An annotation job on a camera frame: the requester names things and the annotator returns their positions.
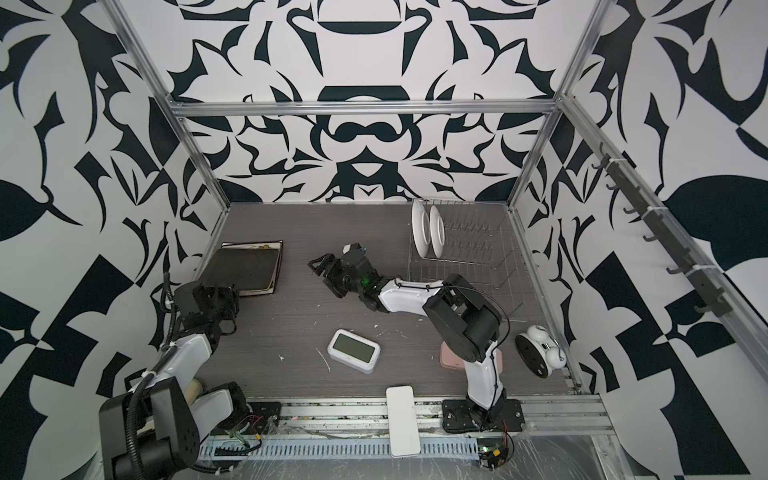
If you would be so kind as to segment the white square plate black rim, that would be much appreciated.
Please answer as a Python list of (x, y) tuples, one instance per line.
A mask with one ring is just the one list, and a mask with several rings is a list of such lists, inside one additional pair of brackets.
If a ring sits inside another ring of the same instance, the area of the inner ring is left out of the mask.
[[(266, 242), (245, 242), (245, 243), (266, 243)], [(222, 253), (224, 258), (230, 261), (230, 266), (228, 267), (229, 276), (232, 277), (231, 283), (235, 286), (239, 295), (241, 297), (257, 297), (257, 296), (243, 296), (240, 293), (237, 286), (240, 275), (243, 273), (245, 267), (247, 266), (247, 260), (246, 260), (247, 252), (243, 250), (239, 250), (237, 248), (237, 245), (241, 245), (245, 243), (223, 243), (218, 253)]]

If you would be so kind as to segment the black square plate gold rim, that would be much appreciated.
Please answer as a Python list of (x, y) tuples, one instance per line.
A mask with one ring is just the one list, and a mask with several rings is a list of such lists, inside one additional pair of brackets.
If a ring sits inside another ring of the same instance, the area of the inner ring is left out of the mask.
[(282, 262), (283, 242), (224, 243), (200, 276), (206, 286), (230, 286), (241, 297), (273, 294)]

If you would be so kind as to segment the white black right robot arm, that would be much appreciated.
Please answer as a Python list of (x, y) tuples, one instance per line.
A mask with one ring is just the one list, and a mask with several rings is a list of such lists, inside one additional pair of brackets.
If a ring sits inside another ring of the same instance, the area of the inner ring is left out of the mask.
[(517, 400), (510, 400), (500, 378), (497, 357), (508, 339), (500, 326), (511, 320), (495, 301), (463, 276), (443, 281), (409, 282), (379, 274), (358, 243), (339, 257), (326, 253), (308, 262), (310, 270), (339, 299), (354, 293), (370, 310), (408, 313), (429, 319), (451, 352), (464, 365), (466, 404), (442, 402), (442, 429), (451, 434), (520, 432), (525, 420)]

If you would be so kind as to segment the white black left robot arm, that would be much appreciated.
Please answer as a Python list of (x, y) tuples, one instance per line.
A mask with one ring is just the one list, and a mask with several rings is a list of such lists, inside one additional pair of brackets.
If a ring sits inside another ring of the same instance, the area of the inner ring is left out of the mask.
[(198, 458), (204, 440), (223, 430), (240, 438), (257, 416), (241, 387), (225, 383), (194, 400), (186, 392), (195, 375), (235, 323), (239, 292), (232, 284), (190, 282), (173, 289), (165, 278), (161, 300), (170, 324), (156, 363), (138, 383), (107, 400), (99, 411), (104, 476), (107, 479), (170, 479), (192, 469), (222, 475), (233, 466), (207, 466)]

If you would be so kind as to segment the white digital clock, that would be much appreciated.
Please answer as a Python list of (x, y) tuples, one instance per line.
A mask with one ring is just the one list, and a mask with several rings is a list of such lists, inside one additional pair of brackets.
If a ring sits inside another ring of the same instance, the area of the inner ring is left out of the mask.
[(381, 346), (345, 329), (338, 329), (327, 347), (329, 356), (356, 371), (370, 375), (378, 363)]

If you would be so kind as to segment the beige foam roll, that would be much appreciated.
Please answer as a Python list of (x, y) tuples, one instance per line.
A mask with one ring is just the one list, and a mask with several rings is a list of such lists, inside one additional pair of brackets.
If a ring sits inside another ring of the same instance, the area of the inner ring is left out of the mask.
[(186, 387), (184, 393), (187, 404), (191, 406), (196, 401), (196, 399), (202, 395), (203, 391), (204, 387), (202, 386), (202, 383), (197, 379), (193, 379)]

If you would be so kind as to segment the small white round plate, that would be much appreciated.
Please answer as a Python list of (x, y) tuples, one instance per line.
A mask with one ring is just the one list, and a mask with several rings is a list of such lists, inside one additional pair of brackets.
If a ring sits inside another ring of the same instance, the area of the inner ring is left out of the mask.
[(426, 258), (429, 253), (431, 234), (429, 215), (421, 200), (412, 201), (411, 227), (417, 253), (421, 258)]

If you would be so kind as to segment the pink flat case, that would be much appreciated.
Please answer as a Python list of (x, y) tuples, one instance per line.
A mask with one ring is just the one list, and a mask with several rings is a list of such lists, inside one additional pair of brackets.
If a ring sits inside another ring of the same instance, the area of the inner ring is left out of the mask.
[[(495, 353), (496, 366), (500, 373), (504, 370), (503, 353), (497, 350)], [(445, 342), (440, 345), (440, 365), (449, 370), (463, 371), (465, 369), (464, 361), (456, 355)]]

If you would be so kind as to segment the white rectangular box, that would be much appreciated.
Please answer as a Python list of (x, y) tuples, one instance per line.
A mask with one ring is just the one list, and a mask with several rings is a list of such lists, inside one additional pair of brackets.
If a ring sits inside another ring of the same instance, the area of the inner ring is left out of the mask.
[(389, 387), (386, 403), (391, 456), (405, 458), (420, 454), (421, 441), (412, 387)]

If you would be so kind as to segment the small circuit board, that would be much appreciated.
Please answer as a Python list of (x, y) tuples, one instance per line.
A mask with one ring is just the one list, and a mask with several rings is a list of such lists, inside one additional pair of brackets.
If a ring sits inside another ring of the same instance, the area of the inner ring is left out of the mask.
[(479, 439), (478, 464), (491, 471), (499, 469), (511, 459), (514, 451), (514, 441), (510, 436)]

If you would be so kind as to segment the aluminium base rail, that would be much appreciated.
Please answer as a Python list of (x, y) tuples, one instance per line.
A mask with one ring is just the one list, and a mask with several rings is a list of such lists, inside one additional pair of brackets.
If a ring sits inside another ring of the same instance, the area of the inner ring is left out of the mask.
[(389, 459), (390, 437), (416, 429), (416, 458), (474, 460), (503, 440), (522, 436), (612, 437), (614, 426), (603, 402), (592, 395), (511, 398), (495, 425), (469, 418), (464, 400), (416, 397), (408, 416), (398, 418), (386, 398), (259, 399), (253, 417), (235, 433), (212, 433), (199, 461)]

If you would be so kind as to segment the black wall hook rail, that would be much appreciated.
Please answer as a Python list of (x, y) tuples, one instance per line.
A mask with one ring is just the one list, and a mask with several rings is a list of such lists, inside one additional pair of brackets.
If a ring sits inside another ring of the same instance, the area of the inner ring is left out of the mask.
[(599, 146), (599, 155), (594, 168), (605, 171), (612, 179), (609, 190), (619, 191), (627, 199), (630, 206), (624, 212), (641, 220), (650, 231), (643, 239), (659, 243), (671, 258), (673, 265), (666, 269), (667, 273), (685, 276), (703, 300), (704, 305), (697, 306), (695, 311), (717, 317), (731, 313), (733, 306), (726, 298), (723, 283), (716, 279), (717, 267), (695, 251), (693, 241), (669, 208), (662, 205), (627, 159), (611, 156), (603, 145)]

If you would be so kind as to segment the aluminium cage frame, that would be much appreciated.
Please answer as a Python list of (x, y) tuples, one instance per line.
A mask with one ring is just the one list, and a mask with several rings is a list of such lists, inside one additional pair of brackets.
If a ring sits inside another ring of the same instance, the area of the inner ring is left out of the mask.
[[(252, 103), (199, 103), (184, 104), (168, 99), (162, 80), (153, 66), (145, 46), (131, 24), (128, 13), (118, 1), (106, 1), (103, 4), (106, 15), (115, 28), (116, 34), (136, 61), (139, 71), (145, 77), (151, 93), (169, 121), (176, 137), (190, 155), (195, 168), (201, 173), (204, 183), (212, 189), (216, 200), (225, 212), (230, 211), (230, 201), (220, 183), (193, 140), (183, 119), (190, 116), (227, 116), (227, 115), (379, 115), (379, 114), (449, 114), (449, 113), (531, 113), (545, 114), (545, 121), (532, 147), (530, 158), (540, 158), (544, 141), (551, 138), (556, 123), (561, 116), (566, 116), (577, 132), (588, 143), (590, 150), (597, 154), (599, 146), (613, 157), (625, 158), (616, 146), (588, 118), (582, 105), (566, 92), (560, 92), (553, 99), (523, 100), (371, 100), (371, 101), (300, 101), (300, 102), (252, 102)], [(682, 226), (688, 238), (689, 232)], [(695, 251), (704, 255), (703, 250), (695, 245)], [(754, 369), (761, 375), (767, 374), (767, 324), (761, 320), (758, 312), (748, 304), (746, 298), (737, 291), (735, 284), (726, 278), (723, 270), (716, 266), (716, 279), (723, 283), (727, 300), (733, 311), (724, 317), (718, 317), (724, 328), (742, 349)]]

